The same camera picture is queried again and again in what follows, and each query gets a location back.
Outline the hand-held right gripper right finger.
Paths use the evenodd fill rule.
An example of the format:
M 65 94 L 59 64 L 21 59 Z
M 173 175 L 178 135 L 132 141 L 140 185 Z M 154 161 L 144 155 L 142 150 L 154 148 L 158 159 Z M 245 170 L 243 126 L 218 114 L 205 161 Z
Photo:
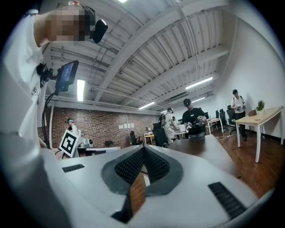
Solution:
M 241 228 L 260 210 L 260 200 L 241 180 L 207 160 L 171 149 L 151 149 L 176 159 L 183 178 L 167 195 L 147 197 L 129 221 L 132 228 Z M 223 208 L 209 188 L 221 183 L 244 207 L 234 208 L 235 218 Z

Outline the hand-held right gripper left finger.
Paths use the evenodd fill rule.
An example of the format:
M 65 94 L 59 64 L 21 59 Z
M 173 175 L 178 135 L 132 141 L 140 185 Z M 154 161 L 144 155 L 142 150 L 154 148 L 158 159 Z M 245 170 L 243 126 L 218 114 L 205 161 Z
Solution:
M 145 219 L 131 217 L 130 184 L 114 171 L 117 163 L 139 152 L 131 146 L 102 155 L 57 160 L 43 151 L 48 202 L 43 207 L 47 228 L 143 228 Z

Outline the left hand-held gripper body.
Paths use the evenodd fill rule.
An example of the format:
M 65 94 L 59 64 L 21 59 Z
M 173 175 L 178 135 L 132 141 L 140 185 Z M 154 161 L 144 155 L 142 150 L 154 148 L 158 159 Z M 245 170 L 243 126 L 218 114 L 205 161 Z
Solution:
M 92 142 L 91 139 L 85 139 L 66 130 L 62 137 L 59 149 L 71 158 L 100 155 L 121 149 L 120 147 L 95 148 L 93 147 Z

